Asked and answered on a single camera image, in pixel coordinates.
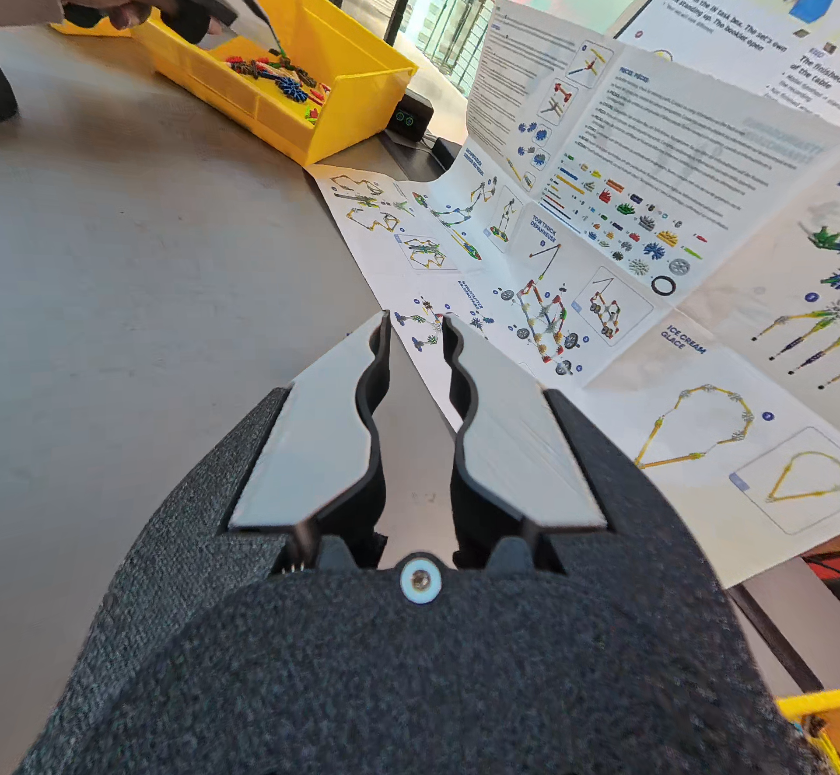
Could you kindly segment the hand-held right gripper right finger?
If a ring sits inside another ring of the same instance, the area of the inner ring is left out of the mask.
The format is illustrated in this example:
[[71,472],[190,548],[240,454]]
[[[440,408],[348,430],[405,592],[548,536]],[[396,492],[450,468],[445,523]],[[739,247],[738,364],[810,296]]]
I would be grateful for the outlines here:
[[607,519],[535,377],[454,314],[442,320],[461,419],[451,506],[464,538],[603,531]]

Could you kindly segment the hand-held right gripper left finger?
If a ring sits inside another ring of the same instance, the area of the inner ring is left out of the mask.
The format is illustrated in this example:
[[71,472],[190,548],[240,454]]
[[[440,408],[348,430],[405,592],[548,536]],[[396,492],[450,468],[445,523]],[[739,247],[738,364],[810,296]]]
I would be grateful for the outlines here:
[[238,497],[232,531],[364,538],[385,506],[373,413],[390,385],[391,314],[378,312],[291,382]]

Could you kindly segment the pile of toy pieces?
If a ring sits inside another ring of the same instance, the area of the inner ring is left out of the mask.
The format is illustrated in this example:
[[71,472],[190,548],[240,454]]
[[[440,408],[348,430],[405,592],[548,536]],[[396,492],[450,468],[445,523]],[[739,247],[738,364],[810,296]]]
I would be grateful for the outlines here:
[[331,87],[292,64],[288,57],[279,56],[278,60],[273,60],[268,57],[245,59],[229,56],[224,59],[224,63],[241,77],[273,84],[276,94],[299,108],[302,117],[310,125],[315,126],[319,121]]

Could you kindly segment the grey desk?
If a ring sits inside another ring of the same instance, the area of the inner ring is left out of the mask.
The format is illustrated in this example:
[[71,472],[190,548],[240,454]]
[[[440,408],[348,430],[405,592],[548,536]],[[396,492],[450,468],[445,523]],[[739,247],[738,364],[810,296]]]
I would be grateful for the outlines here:
[[[461,537],[461,419],[309,171],[38,44],[2,40],[2,758],[40,647],[80,651],[15,773],[818,773],[586,412],[542,385],[607,528]],[[230,530],[291,382],[378,312],[374,531]]]

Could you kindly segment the black device with green lights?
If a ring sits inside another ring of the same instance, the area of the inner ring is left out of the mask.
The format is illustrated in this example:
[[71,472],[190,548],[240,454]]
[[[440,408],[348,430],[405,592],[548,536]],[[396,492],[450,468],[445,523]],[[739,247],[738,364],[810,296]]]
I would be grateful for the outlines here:
[[424,142],[434,105],[423,95],[407,88],[385,126],[385,132],[396,142],[417,147]]

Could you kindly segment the printed instruction sheet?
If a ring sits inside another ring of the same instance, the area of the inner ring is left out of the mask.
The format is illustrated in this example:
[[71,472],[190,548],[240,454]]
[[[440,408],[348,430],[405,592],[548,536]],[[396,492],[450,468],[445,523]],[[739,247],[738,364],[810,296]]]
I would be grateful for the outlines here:
[[725,584],[838,539],[838,0],[496,0],[434,182],[313,165],[449,421],[442,320],[562,391]]

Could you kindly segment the dark flat device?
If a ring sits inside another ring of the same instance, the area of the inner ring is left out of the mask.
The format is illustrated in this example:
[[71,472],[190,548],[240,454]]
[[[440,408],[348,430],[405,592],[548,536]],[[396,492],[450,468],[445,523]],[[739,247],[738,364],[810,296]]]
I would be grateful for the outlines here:
[[462,143],[432,134],[417,145],[429,180],[436,180],[448,172],[464,149]]

